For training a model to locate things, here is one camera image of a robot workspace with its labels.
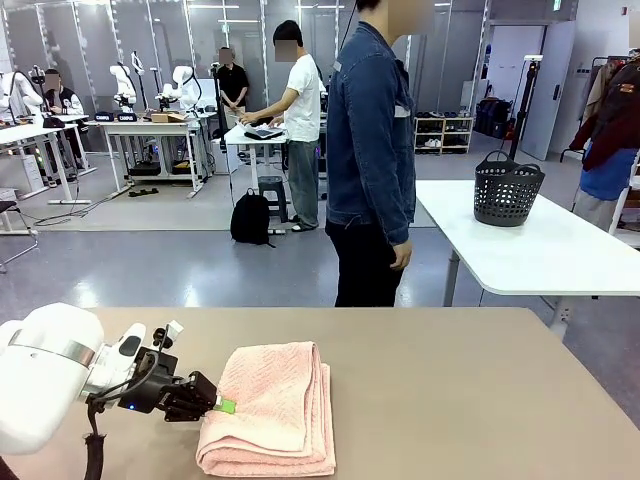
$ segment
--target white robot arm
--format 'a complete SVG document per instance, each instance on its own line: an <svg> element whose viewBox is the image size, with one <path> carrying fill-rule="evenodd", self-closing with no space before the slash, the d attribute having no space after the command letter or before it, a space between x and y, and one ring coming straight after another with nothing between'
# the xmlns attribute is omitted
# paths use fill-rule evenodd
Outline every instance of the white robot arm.
<svg viewBox="0 0 640 480"><path fill-rule="evenodd" d="M96 315L61 303L0 325L0 455L40 450L76 400L98 412L118 403L142 413L158 408L169 422L198 420L222 399L200 372L174 376L177 358L165 351L181 331L177 322L157 329L149 349L136 323L108 345Z"/></svg>
<svg viewBox="0 0 640 480"><path fill-rule="evenodd" d="M4 109L9 108L14 88L18 89L24 105L29 110L29 113L33 115L33 123L35 125L42 125L44 123L44 117L40 110L40 105L43 103L42 97L36 93L29 79L21 72L2 74L3 96L2 99L0 99L0 107Z"/></svg>
<svg viewBox="0 0 640 480"><path fill-rule="evenodd" d="M174 89L171 84L166 83L162 93L156 98L166 103L180 100L180 108L182 110L193 109L200 99L199 86L193 67L176 67L173 71L173 81L176 82L178 88Z"/></svg>
<svg viewBox="0 0 640 480"><path fill-rule="evenodd" d="M113 99L118 102L118 106L122 108L123 112L132 113L137 98L136 89L129 77L129 67L125 67L118 62L118 65L110 66L109 71L111 75L116 77L118 82L118 93L113 96Z"/></svg>

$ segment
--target white wall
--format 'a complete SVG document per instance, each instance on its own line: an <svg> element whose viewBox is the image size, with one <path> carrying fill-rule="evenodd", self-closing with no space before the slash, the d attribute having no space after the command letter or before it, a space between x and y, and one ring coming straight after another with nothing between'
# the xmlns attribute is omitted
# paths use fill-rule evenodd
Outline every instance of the white wall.
<svg viewBox="0 0 640 480"><path fill-rule="evenodd" d="M551 140L552 152L567 148L580 125L578 110L587 76L577 70L591 68L594 57L629 53L629 16L622 15L622 7L640 10L640 0L580 0L578 4L576 42Z"/></svg>
<svg viewBox="0 0 640 480"><path fill-rule="evenodd" d="M520 78L526 76L522 71L524 56L540 53L543 26L496 26L491 41L491 59L487 78L493 85L493 95L512 101L516 97ZM514 111L522 102L524 84L520 86Z"/></svg>

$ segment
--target hair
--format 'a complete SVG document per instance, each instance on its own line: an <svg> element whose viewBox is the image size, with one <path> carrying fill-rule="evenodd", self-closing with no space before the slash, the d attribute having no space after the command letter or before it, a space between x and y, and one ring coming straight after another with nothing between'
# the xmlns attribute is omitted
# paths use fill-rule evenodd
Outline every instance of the hair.
<svg viewBox="0 0 640 480"><path fill-rule="evenodd" d="M356 8L362 10L374 10L380 5L381 0L356 0Z"/></svg>
<svg viewBox="0 0 640 480"><path fill-rule="evenodd" d="M275 45L278 40L295 40L299 47L304 47L300 27L293 20L287 20L278 25L276 31L273 32L273 44Z"/></svg>

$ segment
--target black laundry basket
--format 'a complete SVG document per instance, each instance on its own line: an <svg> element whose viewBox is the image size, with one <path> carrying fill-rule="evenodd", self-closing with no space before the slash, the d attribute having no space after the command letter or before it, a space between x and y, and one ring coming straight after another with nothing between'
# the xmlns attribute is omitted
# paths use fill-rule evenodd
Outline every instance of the black laundry basket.
<svg viewBox="0 0 640 480"><path fill-rule="evenodd" d="M491 161L494 153L506 161ZM474 214L476 220L496 227L518 227L529 216L545 174L535 164L519 165L496 150L476 167Z"/></svg>

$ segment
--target man's hand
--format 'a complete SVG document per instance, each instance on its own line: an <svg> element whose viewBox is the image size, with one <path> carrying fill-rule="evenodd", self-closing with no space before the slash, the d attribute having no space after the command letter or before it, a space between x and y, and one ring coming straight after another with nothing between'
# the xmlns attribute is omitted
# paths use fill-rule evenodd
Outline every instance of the man's hand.
<svg viewBox="0 0 640 480"><path fill-rule="evenodd" d="M256 123L258 120L260 120L260 117L258 117L255 113L245 113L240 118L240 122L243 125L246 125L247 123Z"/></svg>
<svg viewBox="0 0 640 480"><path fill-rule="evenodd" d="M283 123L284 123L284 117L276 117L273 120L271 120L269 127L274 128L274 127L277 127L278 125L282 125Z"/></svg>
<svg viewBox="0 0 640 480"><path fill-rule="evenodd" d="M411 240L407 240L405 243L401 245L396 245L393 247L393 251L396 254L396 262L391 265L391 269L396 272L400 272L407 268L409 262L411 261L411 254L413 253L413 244Z"/></svg>

